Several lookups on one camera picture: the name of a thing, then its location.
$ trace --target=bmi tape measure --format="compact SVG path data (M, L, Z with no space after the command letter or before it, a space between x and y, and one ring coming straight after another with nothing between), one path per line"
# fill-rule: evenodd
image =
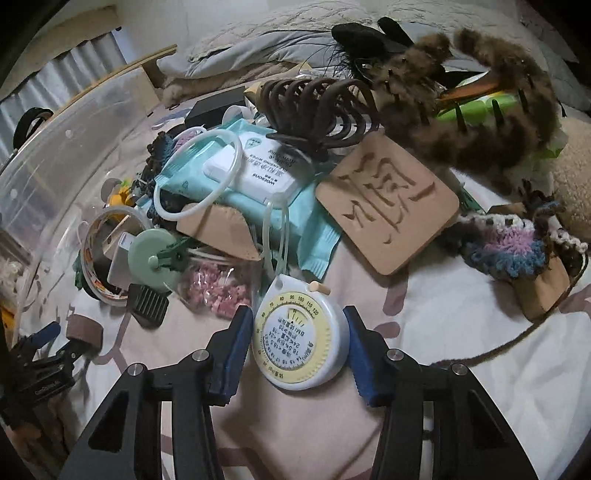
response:
M278 387L316 387L345 364L349 325L329 294L318 282L279 275L263 298L252 350L261 372Z

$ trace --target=bed sheet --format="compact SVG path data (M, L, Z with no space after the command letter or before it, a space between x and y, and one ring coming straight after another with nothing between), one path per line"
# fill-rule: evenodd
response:
M136 148L126 146L137 164L145 158L143 149L153 134L138 135ZM123 166L115 168L117 173ZM90 182L89 188L97 185ZM476 183L468 186L483 206L497 200ZM176 363L204 348L213 332L228 325L208 312L191 314L172 299L163 325L147 331L122 310L78 292L71 269L77 254L72 228L77 215L64 218L60 229L65 233L39 269L35 299L21 322L24 333L54 320L65 331L68 315L75 312L105 328L102 351L77 373L79 381L61 406L70 445L128 365ZM334 301L355 305L367 327L422 364L477 355L530 325L509 285L448 256L435 244L407 268L381 277L343 238L325 283ZM559 477L591 428L590 320L591 269L529 338L473 369L541 480ZM61 334L52 351L65 342ZM348 368L321 387L285 393L266 381L248 356L237 395L227 407L213 407L212 417L227 479L362 480L369 478L383 411L364 405ZM172 479L171 412L166 404L161 445L164 478ZM427 444L424 457L422 478L429 478Z

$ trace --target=pink candy pieces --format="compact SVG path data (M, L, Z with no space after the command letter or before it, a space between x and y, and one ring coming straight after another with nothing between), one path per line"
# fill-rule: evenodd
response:
M192 306L205 304L215 315L231 319L240 305L250 306L250 287L241 278L238 267L201 261L189 274L188 301Z

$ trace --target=white plastic lid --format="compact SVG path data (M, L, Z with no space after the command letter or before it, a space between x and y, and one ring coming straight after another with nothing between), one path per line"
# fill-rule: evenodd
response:
M236 190L266 205L271 196L282 194L289 205L313 176L311 165L298 151L254 132L238 135L246 164L230 184ZM232 165L234 150L225 146L203 164L203 173L222 181Z

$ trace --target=beige plush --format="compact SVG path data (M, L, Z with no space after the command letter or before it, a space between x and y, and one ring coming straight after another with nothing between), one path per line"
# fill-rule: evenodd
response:
M569 141L554 162L554 194L566 207L564 227L581 240L591 241L591 124L562 119Z

